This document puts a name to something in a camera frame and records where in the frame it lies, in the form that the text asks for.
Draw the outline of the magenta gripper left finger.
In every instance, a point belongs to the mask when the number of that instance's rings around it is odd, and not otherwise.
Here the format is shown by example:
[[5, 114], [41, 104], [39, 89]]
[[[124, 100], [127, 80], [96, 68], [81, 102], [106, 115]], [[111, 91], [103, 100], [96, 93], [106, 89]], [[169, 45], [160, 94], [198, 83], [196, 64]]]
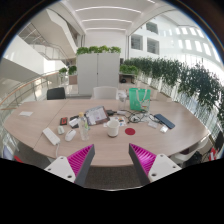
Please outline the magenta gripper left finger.
[[84, 186], [85, 180], [95, 155], [94, 145], [86, 146], [68, 157], [59, 156], [45, 171], [48, 171], [65, 180]]

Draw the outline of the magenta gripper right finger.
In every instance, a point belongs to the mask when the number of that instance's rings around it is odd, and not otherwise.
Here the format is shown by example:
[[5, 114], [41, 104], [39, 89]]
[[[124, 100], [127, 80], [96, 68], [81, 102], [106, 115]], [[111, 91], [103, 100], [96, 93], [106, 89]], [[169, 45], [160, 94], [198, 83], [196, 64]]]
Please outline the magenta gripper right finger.
[[180, 167], [165, 154], [155, 155], [132, 143], [129, 144], [129, 155], [142, 185], [147, 185], [180, 170]]

